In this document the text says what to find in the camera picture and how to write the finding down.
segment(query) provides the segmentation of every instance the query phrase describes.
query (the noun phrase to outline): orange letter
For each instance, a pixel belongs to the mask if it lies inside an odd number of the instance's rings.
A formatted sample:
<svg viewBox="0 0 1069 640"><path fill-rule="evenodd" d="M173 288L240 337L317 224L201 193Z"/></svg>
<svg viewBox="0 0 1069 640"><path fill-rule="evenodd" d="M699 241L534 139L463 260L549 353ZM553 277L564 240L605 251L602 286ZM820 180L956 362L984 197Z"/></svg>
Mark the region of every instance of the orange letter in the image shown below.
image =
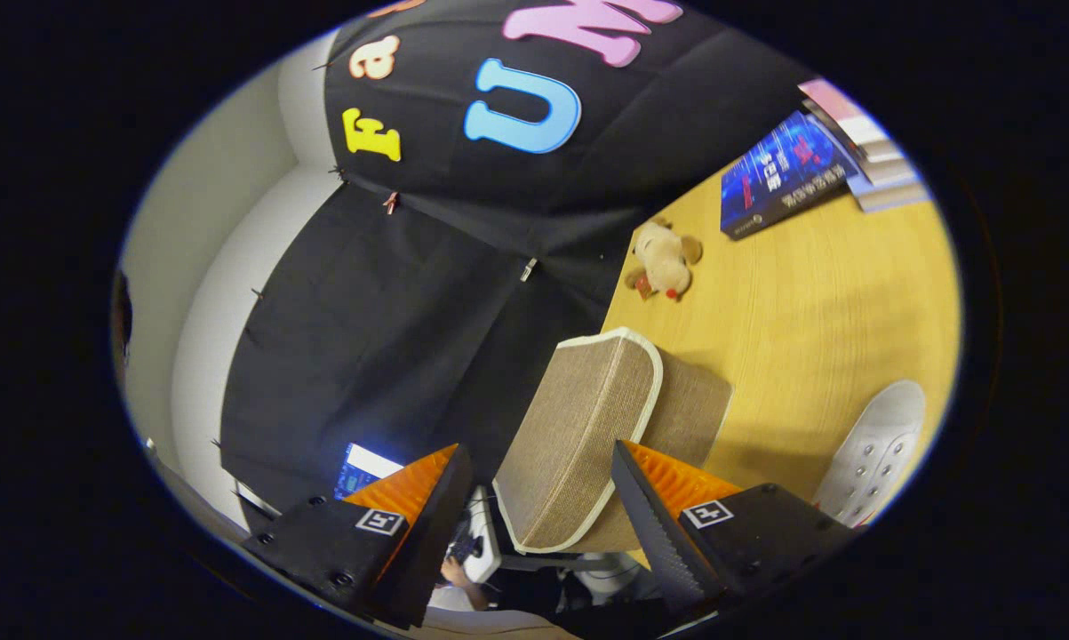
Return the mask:
<svg viewBox="0 0 1069 640"><path fill-rule="evenodd" d="M369 42L348 58L348 73L352 77L371 77L372 80L381 80L388 77L396 66L396 58L392 53L400 48L400 38L388 35L379 42Z"/></svg>
<svg viewBox="0 0 1069 640"><path fill-rule="evenodd" d="M403 2L388 4L387 7L377 9L375 12L369 13L368 17L375 18L379 16L387 16L389 13L407 12L408 9L416 9L424 2L428 2L428 0L403 0Z"/></svg>
<svg viewBox="0 0 1069 640"><path fill-rule="evenodd" d="M360 110L356 107L341 114L344 119L344 142L351 153L372 151L384 154L391 161L400 161L399 130L388 129L387 132L377 134L377 130L384 129L384 123L371 118L360 118Z"/></svg>

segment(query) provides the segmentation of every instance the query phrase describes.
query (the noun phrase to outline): plush dog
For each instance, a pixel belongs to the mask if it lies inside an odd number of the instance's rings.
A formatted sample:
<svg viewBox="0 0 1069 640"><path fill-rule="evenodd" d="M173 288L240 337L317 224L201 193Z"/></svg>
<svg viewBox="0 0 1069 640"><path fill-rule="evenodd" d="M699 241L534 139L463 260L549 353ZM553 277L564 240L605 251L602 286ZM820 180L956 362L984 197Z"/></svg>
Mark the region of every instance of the plush dog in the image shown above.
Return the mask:
<svg viewBox="0 0 1069 640"><path fill-rule="evenodd" d="M624 276L624 286L639 291L642 299L653 292L680 299L693 284L693 272L687 266L700 261L703 245L692 235L673 234L671 222L659 215L640 227L633 255L644 266Z"/></svg>

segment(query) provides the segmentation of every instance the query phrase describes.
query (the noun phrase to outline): book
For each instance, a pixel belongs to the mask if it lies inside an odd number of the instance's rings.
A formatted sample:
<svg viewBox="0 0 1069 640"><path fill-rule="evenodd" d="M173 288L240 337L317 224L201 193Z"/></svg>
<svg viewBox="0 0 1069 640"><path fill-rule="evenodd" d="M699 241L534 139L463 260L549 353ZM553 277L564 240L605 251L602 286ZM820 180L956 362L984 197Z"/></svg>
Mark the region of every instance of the book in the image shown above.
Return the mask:
<svg viewBox="0 0 1069 640"><path fill-rule="evenodd" d="M838 123L835 123L835 119L832 119L830 113L824 112L818 103L811 100L811 98L805 98L803 106L815 118L819 119L819 122L822 123L827 132L838 138L838 142L842 145L843 150L850 151L859 161L890 161L892 159L904 157L901 155L901 150L892 140L880 140L868 142L866 145L855 145L854 141L848 138L842 129L839 129Z"/></svg>
<svg viewBox="0 0 1069 640"><path fill-rule="evenodd" d="M903 179L896 185L878 187L859 174L847 179L847 183L851 186L851 192L854 193L854 199L858 200L858 206L864 214L874 214L878 210L929 199L929 190L925 189L925 183L916 177Z"/></svg>
<svg viewBox="0 0 1069 640"><path fill-rule="evenodd" d="M719 229L738 240L797 214L858 175L830 135L793 112L721 177Z"/></svg>
<svg viewBox="0 0 1069 640"><path fill-rule="evenodd" d="M864 112L862 107L855 104L834 84L823 78L803 82L799 84L799 90L807 94L808 98L822 107L822 110L838 123L839 129L854 141L855 145L863 146L870 143L888 142L890 137L886 130L879 125L870 114Z"/></svg>
<svg viewBox="0 0 1069 640"><path fill-rule="evenodd" d="M913 167L904 158L893 159L892 161L868 161L866 159L866 161L858 161L858 169L862 170L862 173L871 183L874 183L879 187L904 182L904 179L916 177L917 175L913 171Z"/></svg>

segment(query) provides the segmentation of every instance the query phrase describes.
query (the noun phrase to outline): computer monitor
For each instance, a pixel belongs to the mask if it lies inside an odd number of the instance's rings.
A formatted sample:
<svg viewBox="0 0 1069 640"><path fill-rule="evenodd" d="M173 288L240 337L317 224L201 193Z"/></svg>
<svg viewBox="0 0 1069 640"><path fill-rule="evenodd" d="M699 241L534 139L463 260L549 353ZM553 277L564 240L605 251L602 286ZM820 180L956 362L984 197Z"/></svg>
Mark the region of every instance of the computer monitor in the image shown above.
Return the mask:
<svg viewBox="0 0 1069 640"><path fill-rule="evenodd" d="M340 465L340 477L332 489L332 497L342 500L347 495L353 495L376 482L377 479L389 477L400 469L403 469L403 465L398 465L352 442L344 450L344 463Z"/></svg>

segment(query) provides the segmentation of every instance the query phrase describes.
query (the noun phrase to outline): black fabric backdrop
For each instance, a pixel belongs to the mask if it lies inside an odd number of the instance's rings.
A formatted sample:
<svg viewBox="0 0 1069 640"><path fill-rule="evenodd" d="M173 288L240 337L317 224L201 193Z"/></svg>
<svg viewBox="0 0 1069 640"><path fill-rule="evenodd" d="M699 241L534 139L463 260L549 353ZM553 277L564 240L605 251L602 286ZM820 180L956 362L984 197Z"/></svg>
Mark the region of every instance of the black fabric backdrop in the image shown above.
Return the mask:
<svg viewBox="0 0 1069 640"><path fill-rule="evenodd" d="M222 410L222 466L275 506L330 490L351 441L401 463L459 441L487 483L554 345L600 331L633 228L783 121L814 75L691 9L635 36L624 68L566 42L502 37L507 15L545 4L425 2L336 36L324 94L351 185L267 281ZM351 52L388 34L401 40L391 76L352 77ZM528 121L546 113L516 91L480 93L489 57L576 91L564 145L529 154L466 138L478 98ZM351 107L399 130L402 161L347 151Z"/></svg>

